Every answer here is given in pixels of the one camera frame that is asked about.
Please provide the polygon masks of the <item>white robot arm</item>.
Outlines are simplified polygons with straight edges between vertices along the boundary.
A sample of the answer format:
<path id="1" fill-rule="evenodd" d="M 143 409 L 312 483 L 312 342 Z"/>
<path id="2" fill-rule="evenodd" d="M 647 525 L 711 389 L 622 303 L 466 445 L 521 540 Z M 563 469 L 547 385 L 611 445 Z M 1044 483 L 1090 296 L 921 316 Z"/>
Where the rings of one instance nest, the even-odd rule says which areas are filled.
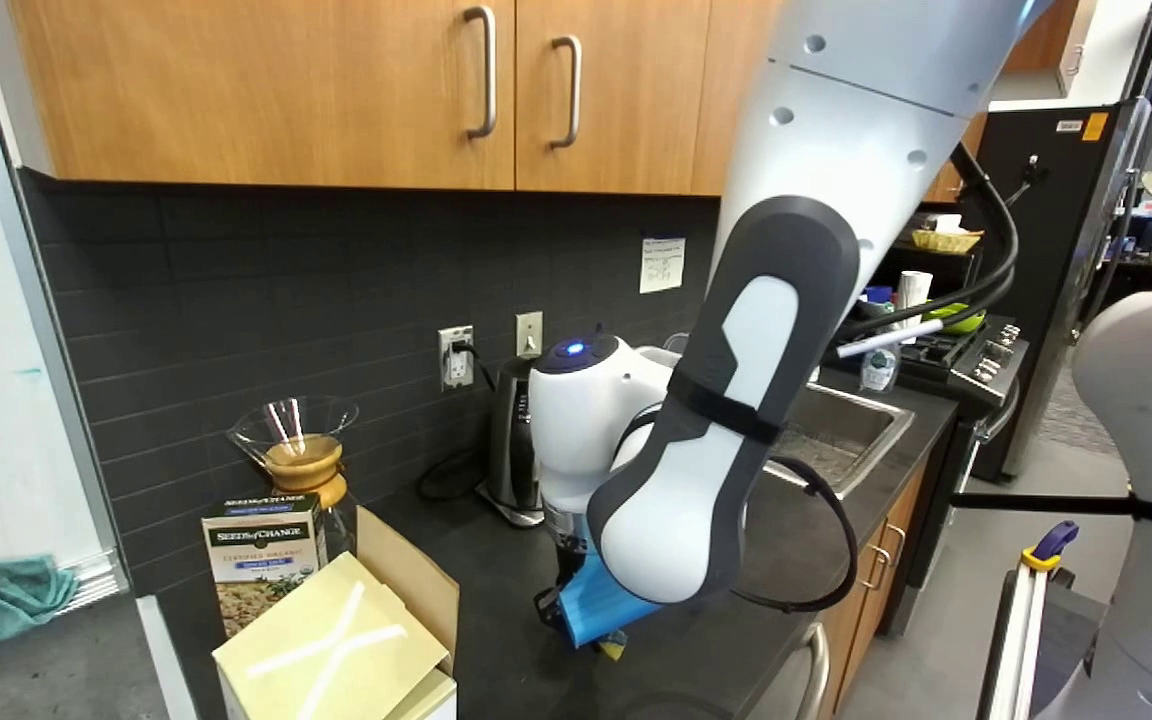
<path id="1" fill-rule="evenodd" d="M 743 509 L 836 338 L 1049 0 L 790 0 L 743 104 L 689 342 L 569 338 L 529 380 L 539 500 L 580 546 L 577 642 L 732 582 Z M 1071 380 L 1134 475 L 1127 560 L 1056 720 L 1152 720 L 1152 292 L 1105 309 Z"/>

